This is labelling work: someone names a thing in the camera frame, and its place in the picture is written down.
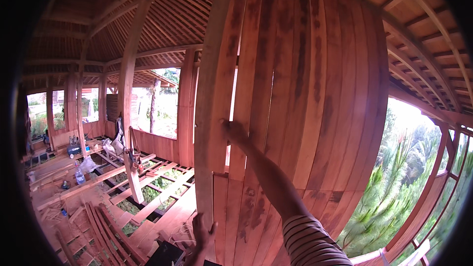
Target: blue bottle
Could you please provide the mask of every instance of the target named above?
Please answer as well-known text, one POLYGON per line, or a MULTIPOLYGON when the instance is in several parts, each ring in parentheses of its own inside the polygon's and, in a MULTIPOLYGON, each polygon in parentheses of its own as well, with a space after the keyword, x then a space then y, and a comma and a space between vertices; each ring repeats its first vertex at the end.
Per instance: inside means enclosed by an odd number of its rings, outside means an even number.
POLYGON ((77 184, 80 185, 82 183, 85 183, 86 182, 86 177, 82 173, 82 170, 80 169, 79 165, 77 164, 77 161, 76 161, 75 168, 76 168, 75 175, 76 175, 77 184))

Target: striped sleeve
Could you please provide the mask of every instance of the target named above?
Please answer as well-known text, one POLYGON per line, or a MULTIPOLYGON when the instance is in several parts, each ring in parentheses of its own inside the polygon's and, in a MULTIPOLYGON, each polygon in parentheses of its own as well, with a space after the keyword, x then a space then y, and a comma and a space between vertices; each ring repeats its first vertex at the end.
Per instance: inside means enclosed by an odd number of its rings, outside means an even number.
POLYGON ((322 224, 312 216, 293 216, 282 226, 284 246, 291 266, 353 264, 322 224))

